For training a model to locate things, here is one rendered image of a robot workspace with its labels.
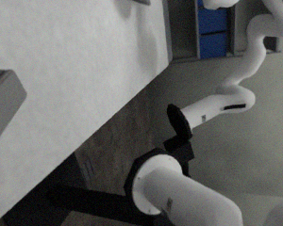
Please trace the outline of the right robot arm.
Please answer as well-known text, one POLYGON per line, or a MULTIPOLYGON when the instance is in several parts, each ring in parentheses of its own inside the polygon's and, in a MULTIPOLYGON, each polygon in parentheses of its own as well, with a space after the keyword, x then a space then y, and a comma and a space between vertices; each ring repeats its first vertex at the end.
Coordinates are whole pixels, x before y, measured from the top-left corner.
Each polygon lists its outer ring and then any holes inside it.
MULTIPOLYGON (((203 5, 208 9, 222 10, 232 7, 238 1, 203 0, 203 5)), ((242 79, 253 75, 265 58, 263 38, 265 36, 283 38, 283 0, 262 1, 273 14, 258 15, 248 24, 247 48, 237 68, 219 83, 215 90, 216 95, 209 95, 180 109, 189 121, 191 129, 221 113, 246 111, 255 103, 255 94, 238 84, 242 79)))

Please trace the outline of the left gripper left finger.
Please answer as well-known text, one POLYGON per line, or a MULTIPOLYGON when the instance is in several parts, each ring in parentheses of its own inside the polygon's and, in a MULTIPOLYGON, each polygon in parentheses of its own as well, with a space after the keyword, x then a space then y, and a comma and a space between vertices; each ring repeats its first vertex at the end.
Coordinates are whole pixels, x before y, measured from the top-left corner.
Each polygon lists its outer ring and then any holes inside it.
POLYGON ((0 70, 0 137, 26 97, 16 72, 12 69, 0 70))

